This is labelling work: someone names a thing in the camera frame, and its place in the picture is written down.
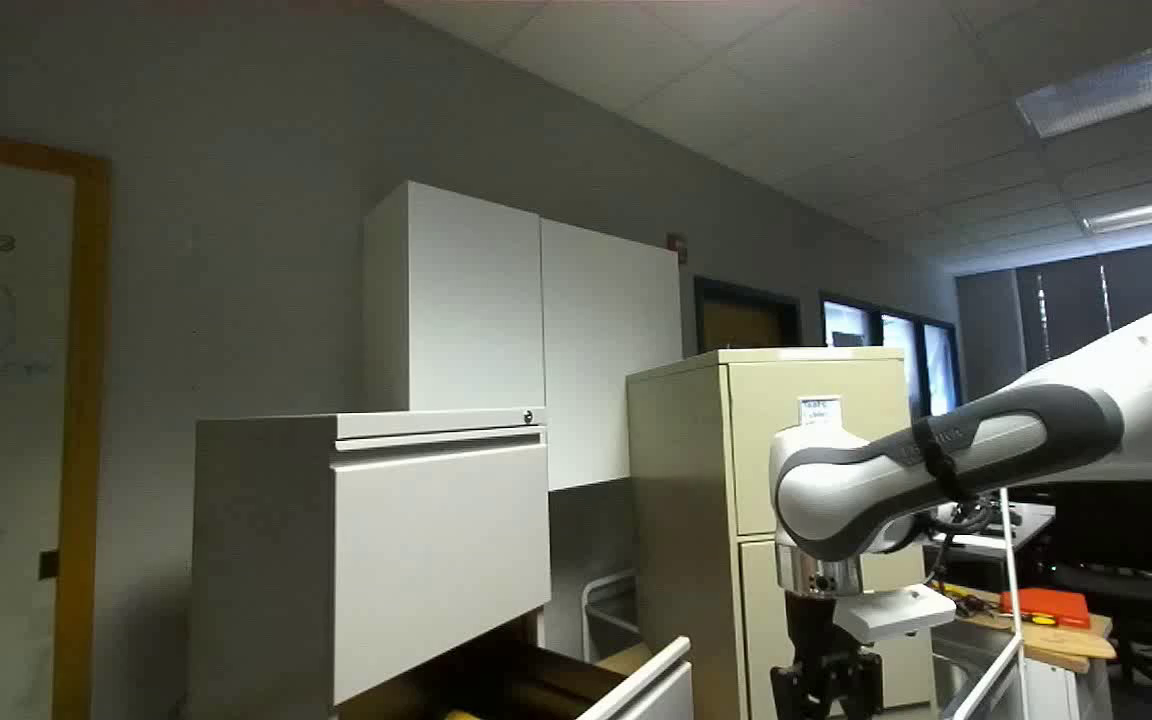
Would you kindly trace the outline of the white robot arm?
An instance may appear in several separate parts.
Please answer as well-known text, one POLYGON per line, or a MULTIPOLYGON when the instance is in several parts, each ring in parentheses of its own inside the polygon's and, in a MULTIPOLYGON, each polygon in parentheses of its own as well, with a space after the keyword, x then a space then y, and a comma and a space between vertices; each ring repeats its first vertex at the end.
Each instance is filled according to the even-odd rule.
POLYGON ((1018 485, 1152 480, 1152 313, 946 417, 860 440, 786 430, 768 448, 777 578, 791 665, 771 667, 777 720, 880 712, 872 642, 954 621, 954 599, 913 585, 869 593, 863 551, 937 528, 937 503, 975 503, 1018 485))

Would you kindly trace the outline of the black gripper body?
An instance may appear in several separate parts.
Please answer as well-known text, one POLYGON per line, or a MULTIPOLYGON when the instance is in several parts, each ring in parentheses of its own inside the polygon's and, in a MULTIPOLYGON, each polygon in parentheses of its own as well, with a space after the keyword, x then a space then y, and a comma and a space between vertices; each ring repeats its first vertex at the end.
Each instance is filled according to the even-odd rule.
POLYGON ((829 597, 786 597, 791 665, 771 667, 777 720, 872 720, 886 707, 880 658, 832 625, 829 597))

